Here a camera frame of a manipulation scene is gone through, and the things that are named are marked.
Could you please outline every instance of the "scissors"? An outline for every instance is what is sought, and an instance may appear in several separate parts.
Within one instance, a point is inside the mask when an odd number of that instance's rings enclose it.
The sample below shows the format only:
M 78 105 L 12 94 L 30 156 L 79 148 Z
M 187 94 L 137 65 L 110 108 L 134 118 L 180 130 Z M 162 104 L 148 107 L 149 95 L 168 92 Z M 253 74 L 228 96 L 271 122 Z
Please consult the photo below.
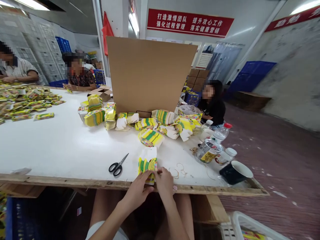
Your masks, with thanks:
M 118 176 L 121 172 L 122 172 L 122 166 L 121 164 L 124 162 L 124 160 L 127 158 L 127 156 L 129 155 L 129 153 L 127 155 L 124 156 L 124 158 L 119 162 L 119 163 L 113 163 L 111 164 L 111 166 L 109 167 L 109 172 L 112 173 L 113 175 L 116 177 Z

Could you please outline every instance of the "red banner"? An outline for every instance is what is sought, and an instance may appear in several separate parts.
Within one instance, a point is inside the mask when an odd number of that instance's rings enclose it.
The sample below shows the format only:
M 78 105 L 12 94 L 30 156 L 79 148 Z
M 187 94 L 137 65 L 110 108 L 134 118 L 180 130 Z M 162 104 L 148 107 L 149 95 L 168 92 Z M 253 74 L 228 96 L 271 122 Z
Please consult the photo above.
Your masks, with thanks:
M 226 37 L 234 18 L 149 9 L 147 29 Z
M 299 22 L 304 22 L 317 17 L 320 17 L 320 6 L 310 8 L 308 10 L 297 13 L 295 15 L 291 15 L 291 16 L 273 21 L 269 24 L 265 32 L 287 27 L 287 26 L 297 24 Z

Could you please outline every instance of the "white table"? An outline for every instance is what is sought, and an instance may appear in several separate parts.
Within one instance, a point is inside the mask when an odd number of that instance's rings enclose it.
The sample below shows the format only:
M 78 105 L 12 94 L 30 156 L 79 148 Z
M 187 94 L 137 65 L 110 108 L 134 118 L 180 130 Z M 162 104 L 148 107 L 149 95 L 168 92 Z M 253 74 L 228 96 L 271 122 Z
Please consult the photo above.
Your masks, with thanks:
M 0 125 L 0 181 L 128 188 L 138 174 L 139 154 L 145 148 L 138 139 L 139 132 L 134 128 L 130 131 L 106 131 L 104 124 L 87 127 L 77 112 L 80 103 L 87 100 L 87 93 L 51 91 L 66 101 L 41 112 L 54 112 L 54 118 L 9 120 Z M 178 192 L 266 194 L 255 180 L 251 184 L 228 185 L 219 176 L 221 167 L 218 164 L 212 162 L 205 165 L 192 156 L 190 149 L 197 147 L 198 143 L 197 136 L 186 142 L 181 138 L 173 140 L 165 136 L 158 149 L 158 166 L 169 169 L 173 176 L 179 172 L 179 178 L 174 179 Z M 129 155 L 122 164 L 122 173 L 114 177 L 108 171 L 109 166 L 119 162 L 127 153 Z M 8 175 L 20 168 L 31 168 L 32 171 L 27 176 Z

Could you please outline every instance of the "black mug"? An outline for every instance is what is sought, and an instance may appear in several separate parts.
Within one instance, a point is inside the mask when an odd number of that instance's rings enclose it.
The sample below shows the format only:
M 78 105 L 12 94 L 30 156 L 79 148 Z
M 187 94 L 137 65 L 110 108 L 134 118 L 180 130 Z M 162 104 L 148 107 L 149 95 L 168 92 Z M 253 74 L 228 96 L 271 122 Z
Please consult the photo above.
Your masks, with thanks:
M 248 178 L 253 178 L 253 173 L 244 164 L 238 161 L 231 161 L 219 171 L 220 175 L 231 185 L 235 185 Z

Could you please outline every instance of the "water bottle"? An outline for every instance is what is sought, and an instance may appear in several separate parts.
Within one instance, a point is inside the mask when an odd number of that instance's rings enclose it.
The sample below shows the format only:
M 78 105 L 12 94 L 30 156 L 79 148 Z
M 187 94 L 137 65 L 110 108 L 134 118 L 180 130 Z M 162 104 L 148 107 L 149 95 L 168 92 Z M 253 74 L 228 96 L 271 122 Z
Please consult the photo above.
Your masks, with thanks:
M 223 140 L 227 138 L 230 132 L 230 128 L 232 128 L 232 125 L 230 123 L 225 123 L 223 127 L 218 128 L 214 131 L 210 139 L 216 141 L 217 143 L 221 143 Z
M 213 121 L 207 120 L 205 124 L 203 124 L 200 128 L 200 135 L 203 133 L 204 129 L 209 129 L 211 127 L 211 124 L 213 124 Z

